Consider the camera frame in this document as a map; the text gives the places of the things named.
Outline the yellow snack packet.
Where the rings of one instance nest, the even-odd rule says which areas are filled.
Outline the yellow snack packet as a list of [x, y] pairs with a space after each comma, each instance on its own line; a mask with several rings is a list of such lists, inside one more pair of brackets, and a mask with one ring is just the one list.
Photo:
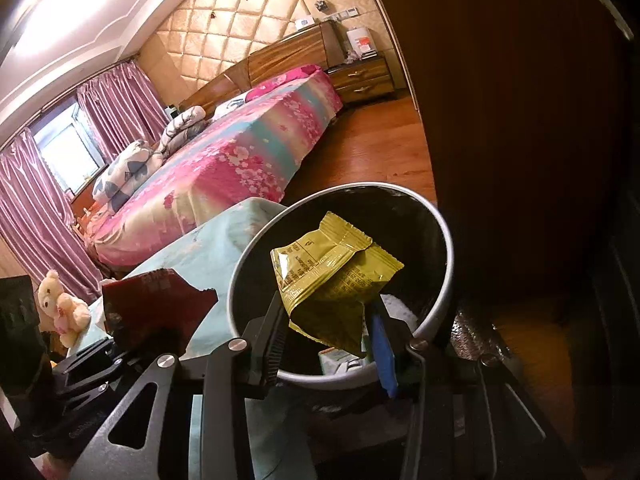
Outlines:
[[364, 356], [366, 304], [404, 264], [332, 211], [318, 229], [274, 248], [270, 258], [288, 326], [319, 344]]

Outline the red snack bag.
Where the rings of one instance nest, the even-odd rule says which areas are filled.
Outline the red snack bag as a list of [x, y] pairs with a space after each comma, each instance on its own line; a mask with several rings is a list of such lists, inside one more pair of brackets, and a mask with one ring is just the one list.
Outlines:
[[172, 269], [154, 270], [103, 286], [106, 331], [125, 351], [150, 342], [160, 351], [182, 356], [217, 302], [215, 289], [197, 289]]

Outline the white foam fruit net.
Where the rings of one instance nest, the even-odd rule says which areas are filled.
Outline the white foam fruit net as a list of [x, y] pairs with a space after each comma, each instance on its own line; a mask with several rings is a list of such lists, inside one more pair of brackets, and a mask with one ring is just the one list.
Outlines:
[[381, 299], [391, 318], [405, 322], [413, 333], [419, 326], [419, 318], [397, 297], [393, 295], [382, 295]]

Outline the green white milk carton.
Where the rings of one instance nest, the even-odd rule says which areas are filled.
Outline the green white milk carton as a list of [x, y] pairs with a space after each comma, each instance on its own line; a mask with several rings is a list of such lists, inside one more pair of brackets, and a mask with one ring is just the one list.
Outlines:
[[355, 356], [345, 350], [326, 348], [318, 352], [319, 363], [323, 375], [334, 376], [361, 370], [374, 362], [371, 341], [368, 334], [361, 338], [361, 350], [364, 356]]

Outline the cream teddy bear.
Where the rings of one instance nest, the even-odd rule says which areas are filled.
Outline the cream teddy bear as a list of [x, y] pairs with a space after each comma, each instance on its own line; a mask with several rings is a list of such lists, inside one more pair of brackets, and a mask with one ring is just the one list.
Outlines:
[[84, 300], [64, 290], [58, 272], [50, 270], [37, 290], [37, 311], [41, 333], [56, 333], [60, 343], [70, 349], [91, 322]]

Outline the left pink curtain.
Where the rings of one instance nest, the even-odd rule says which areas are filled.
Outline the left pink curtain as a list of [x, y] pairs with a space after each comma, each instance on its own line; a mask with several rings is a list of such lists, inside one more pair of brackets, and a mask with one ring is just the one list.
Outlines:
[[25, 128], [1, 151], [1, 235], [36, 282], [58, 272], [66, 292], [91, 304], [102, 274], [73, 230], [70, 204]]

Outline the pink curtain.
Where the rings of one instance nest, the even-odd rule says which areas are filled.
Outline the pink curtain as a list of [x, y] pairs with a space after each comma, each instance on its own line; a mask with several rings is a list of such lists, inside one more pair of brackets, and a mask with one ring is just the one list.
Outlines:
[[36, 282], [58, 272], [66, 292], [91, 304], [102, 274], [73, 230], [70, 204], [25, 128], [1, 151], [1, 235]]
[[163, 103], [136, 61], [119, 63], [80, 84], [76, 100], [108, 162], [134, 141], [155, 144], [168, 124]]

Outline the bed with pink floral sheet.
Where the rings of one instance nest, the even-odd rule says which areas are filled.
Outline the bed with pink floral sheet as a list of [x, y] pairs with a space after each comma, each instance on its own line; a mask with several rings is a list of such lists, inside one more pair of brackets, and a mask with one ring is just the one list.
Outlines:
[[342, 106], [322, 70], [211, 122], [119, 211], [90, 224], [88, 253], [111, 269], [133, 268], [242, 200], [280, 202]]

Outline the large folded heart quilt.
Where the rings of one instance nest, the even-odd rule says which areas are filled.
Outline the large folded heart quilt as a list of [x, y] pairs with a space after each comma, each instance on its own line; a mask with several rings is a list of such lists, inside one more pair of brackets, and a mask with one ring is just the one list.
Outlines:
[[96, 179], [92, 197], [99, 206], [117, 212], [155, 171], [163, 165], [163, 155], [143, 140], [129, 144]]

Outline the small folded quilt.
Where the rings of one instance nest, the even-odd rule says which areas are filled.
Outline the small folded quilt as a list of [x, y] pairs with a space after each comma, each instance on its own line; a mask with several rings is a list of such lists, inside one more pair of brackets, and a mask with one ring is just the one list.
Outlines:
[[160, 136], [157, 153], [168, 159], [198, 136], [208, 125], [206, 111], [195, 105], [176, 116], [164, 129]]

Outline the white pillow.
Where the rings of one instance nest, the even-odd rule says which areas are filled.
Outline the white pillow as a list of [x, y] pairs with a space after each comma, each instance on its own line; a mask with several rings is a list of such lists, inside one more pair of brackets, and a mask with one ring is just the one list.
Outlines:
[[245, 98], [246, 94], [242, 93], [238, 96], [235, 96], [234, 98], [228, 99], [228, 101], [224, 101], [223, 103], [217, 105], [213, 114], [213, 120], [223, 118], [237, 108], [243, 106], [245, 104]]

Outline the wooden nightstand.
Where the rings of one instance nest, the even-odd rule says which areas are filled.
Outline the wooden nightstand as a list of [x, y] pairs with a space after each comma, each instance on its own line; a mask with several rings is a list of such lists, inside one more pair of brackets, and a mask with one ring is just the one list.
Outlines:
[[345, 104], [369, 101], [395, 92], [390, 69], [382, 55], [335, 66], [326, 73]]

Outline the pink pillow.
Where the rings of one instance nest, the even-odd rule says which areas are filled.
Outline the pink pillow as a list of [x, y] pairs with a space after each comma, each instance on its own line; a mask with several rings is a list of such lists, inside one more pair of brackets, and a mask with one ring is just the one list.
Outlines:
[[262, 81], [260, 84], [256, 84], [253, 88], [247, 92], [245, 96], [245, 102], [249, 103], [259, 99], [261, 96], [269, 93], [270, 91], [277, 89], [288, 82], [307, 78], [314, 73], [321, 72], [322, 68], [316, 64], [306, 64], [302, 66], [298, 66], [292, 68], [292, 70], [288, 70], [287, 72], [280, 74], [278, 76], [273, 76], [265, 81]]

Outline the right pink curtain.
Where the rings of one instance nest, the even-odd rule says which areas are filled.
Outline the right pink curtain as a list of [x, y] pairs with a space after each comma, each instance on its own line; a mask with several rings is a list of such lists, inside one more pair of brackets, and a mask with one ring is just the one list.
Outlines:
[[136, 61], [119, 63], [80, 84], [76, 100], [108, 162], [134, 141], [155, 144], [168, 124], [163, 103]]

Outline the white bag on nightstand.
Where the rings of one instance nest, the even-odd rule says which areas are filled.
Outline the white bag on nightstand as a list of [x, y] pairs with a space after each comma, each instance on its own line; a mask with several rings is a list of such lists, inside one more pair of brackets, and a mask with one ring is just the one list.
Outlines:
[[375, 45], [370, 30], [367, 27], [358, 27], [349, 29], [346, 32], [346, 36], [352, 52], [357, 55], [357, 58], [363, 60], [364, 58], [372, 58], [378, 54], [378, 48]]

